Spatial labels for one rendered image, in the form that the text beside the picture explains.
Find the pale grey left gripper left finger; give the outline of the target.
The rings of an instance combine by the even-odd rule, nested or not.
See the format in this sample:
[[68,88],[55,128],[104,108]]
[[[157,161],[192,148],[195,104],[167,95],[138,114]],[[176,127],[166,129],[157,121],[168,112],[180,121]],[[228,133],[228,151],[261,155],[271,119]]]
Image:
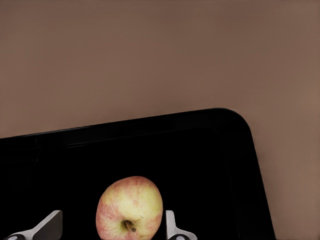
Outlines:
[[63,212],[54,210],[32,229],[13,233],[3,240],[60,240],[63,234]]

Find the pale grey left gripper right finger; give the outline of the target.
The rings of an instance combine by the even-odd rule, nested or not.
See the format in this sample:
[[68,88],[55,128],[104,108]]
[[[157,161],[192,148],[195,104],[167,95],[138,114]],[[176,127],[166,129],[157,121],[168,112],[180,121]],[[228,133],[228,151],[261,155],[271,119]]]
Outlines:
[[172,210],[165,211],[166,240],[198,240],[192,232],[177,227],[175,214]]

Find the yellow-red apple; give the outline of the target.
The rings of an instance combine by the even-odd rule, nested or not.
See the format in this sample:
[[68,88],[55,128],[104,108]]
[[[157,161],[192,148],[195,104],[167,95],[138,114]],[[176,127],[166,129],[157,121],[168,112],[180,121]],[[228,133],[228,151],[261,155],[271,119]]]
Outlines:
[[102,194],[96,210],[101,240],[151,240],[163,217],[163,200],[157,186],[142,176],[123,178]]

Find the black rectangular tray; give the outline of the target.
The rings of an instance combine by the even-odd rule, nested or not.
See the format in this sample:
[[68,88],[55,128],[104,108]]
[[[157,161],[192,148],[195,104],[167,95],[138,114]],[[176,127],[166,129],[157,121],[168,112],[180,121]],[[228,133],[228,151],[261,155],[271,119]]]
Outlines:
[[276,240],[250,127],[224,108],[0,139],[0,240],[55,210],[60,240],[101,240],[99,199],[131,176],[197,240]]

